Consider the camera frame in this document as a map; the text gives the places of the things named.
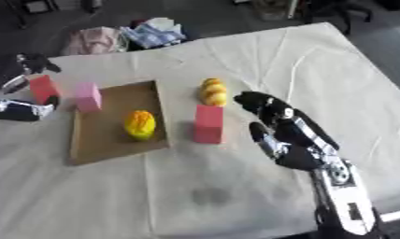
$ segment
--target stain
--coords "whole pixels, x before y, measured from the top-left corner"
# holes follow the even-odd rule
[[[230,201],[231,196],[227,190],[221,190],[218,188],[206,188],[193,190],[192,199],[193,202],[201,206],[223,206]]]

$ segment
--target chair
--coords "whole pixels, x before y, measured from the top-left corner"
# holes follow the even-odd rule
[[[312,23],[313,18],[323,12],[333,10],[345,22],[346,29],[344,35],[351,33],[351,19],[349,11],[358,11],[365,13],[365,22],[371,22],[373,12],[367,7],[352,3],[349,0],[307,0],[303,6],[303,20],[306,24]]]

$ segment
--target pile of clothes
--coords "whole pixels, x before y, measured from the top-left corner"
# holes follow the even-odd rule
[[[133,21],[131,27],[97,27],[73,35],[62,55],[106,54],[134,49],[156,49],[180,44],[187,39],[182,26],[168,18]]]
[[[187,39],[181,31],[181,25],[168,18],[138,22],[135,28],[121,27],[121,32],[143,49],[176,45]]]

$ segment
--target wooden block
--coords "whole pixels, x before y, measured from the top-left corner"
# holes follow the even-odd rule
[[[80,83],[77,89],[76,100],[80,112],[86,113],[101,110],[101,94],[94,83]]]
[[[194,141],[204,144],[221,143],[223,108],[198,105],[195,113]]]
[[[59,92],[56,91],[53,82],[47,75],[30,80],[30,91],[41,105],[44,105],[50,96],[59,96]]]

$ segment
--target red cube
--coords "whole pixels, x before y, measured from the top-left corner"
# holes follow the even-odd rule
[[[219,144],[223,133],[223,108],[198,105],[195,113],[194,141]]]
[[[59,96],[53,86],[53,82],[47,75],[30,80],[30,91],[32,91],[36,101],[41,105],[44,105],[50,96]]]

